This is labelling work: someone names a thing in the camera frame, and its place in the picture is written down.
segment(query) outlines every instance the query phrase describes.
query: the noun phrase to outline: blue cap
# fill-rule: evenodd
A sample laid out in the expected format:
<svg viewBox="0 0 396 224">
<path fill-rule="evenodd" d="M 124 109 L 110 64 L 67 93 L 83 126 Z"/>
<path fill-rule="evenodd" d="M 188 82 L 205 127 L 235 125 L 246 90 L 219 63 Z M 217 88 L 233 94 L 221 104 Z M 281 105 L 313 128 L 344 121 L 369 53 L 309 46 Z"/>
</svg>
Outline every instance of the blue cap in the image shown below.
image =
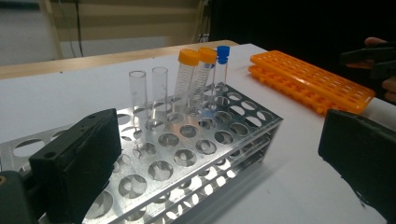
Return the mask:
<svg viewBox="0 0 396 224">
<path fill-rule="evenodd" d="M 218 63 L 226 64 L 228 61 L 228 56 L 230 55 L 230 47 L 228 46 L 218 46 Z"/>
</svg>

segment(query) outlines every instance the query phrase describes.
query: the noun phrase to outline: aluminum test tube rack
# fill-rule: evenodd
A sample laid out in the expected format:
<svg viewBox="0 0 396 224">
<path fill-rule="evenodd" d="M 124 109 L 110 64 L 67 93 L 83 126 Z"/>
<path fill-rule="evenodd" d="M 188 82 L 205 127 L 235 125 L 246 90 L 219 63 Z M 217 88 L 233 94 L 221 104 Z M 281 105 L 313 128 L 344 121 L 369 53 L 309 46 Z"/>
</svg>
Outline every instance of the aluminum test tube rack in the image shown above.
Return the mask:
<svg viewBox="0 0 396 224">
<path fill-rule="evenodd" d="M 118 115 L 122 154 L 83 223 L 173 222 L 249 165 L 262 161 L 282 121 L 230 86 L 213 102 L 205 101 L 198 115 L 163 111 L 138 122 L 132 121 L 131 108 Z M 69 127 L 1 144 L 3 170 L 28 169 L 28 157 L 13 155 L 15 146 L 30 139 L 47 144 Z"/>
</svg>

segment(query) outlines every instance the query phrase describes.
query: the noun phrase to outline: white table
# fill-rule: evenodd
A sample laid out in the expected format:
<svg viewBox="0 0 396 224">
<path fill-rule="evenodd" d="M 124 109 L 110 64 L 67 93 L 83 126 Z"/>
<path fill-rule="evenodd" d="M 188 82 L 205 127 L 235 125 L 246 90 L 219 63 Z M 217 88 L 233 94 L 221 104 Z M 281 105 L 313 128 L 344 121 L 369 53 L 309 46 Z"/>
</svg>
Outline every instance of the white table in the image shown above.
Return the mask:
<svg viewBox="0 0 396 224">
<path fill-rule="evenodd" d="M 182 217 L 179 223 L 386 223 L 363 207 L 318 155 L 324 118 L 253 79 L 253 45 L 231 48 L 227 83 L 284 119 L 261 165 L 248 169 Z M 173 94 L 177 55 L 0 80 L 0 143 L 74 123 L 99 110 L 130 106 L 128 72 L 169 69 Z M 374 99 L 362 113 L 396 130 L 396 106 Z"/>
</svg>

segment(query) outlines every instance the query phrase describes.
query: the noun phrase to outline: orange screw cap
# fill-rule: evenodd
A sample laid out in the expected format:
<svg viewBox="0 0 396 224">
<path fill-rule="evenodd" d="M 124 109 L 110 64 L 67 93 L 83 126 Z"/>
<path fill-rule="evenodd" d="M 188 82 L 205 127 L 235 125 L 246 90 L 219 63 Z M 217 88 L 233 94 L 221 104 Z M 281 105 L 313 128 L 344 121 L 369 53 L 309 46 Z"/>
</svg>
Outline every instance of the orange screw cap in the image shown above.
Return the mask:
<svg viewBox="0 0 396 224">
<path fill-rule="evenodd" d="M 218 57 L 216 51 L 210 48 L 199 48 L 198 53 L 200 54 L 200 61 L 204 63 L 215 63 Z"/>
<path fill-rule="evenodd" d="M 178 54 L 178 61 L 189 66 L 198 65 L 199 59 L 200 54 L 193 49 L 182 49 Z"/>
</svg>

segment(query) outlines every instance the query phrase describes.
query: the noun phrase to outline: glass test tube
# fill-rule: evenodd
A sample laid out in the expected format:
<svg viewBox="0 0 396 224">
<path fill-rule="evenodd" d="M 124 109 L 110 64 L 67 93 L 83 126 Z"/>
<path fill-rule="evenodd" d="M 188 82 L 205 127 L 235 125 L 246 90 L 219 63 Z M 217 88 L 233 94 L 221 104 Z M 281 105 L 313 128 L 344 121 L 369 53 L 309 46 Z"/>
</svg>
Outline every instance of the glass test tube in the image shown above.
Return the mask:
<svg viewBox="0 0 396 224">
<path fill-rule="evenodd" d="M 227 79 L 227 66 L 228 56 L 230 55 L 230 47 L 218 46 L 218 60 L 215 66 L 214 75 L 214 89 L 212 90 L 212 99 L 216 94 L 221 95 L 225 91 L 226 79 Z"/>
<path fill-rule="evenodd" d="M 147 77 L 145 71 L 132 71 L 129 73 L 129 83 L 132 96 L 132 112 L 134 118 L 147 118 L 148 94 L 147 94 Z"/>
<path fill-rule="evenodd" d="M 167 111 L 168 107 L 168 69 L 165 67 L 152 68 L 152 117 L 157 111 Z"/>
</svg>

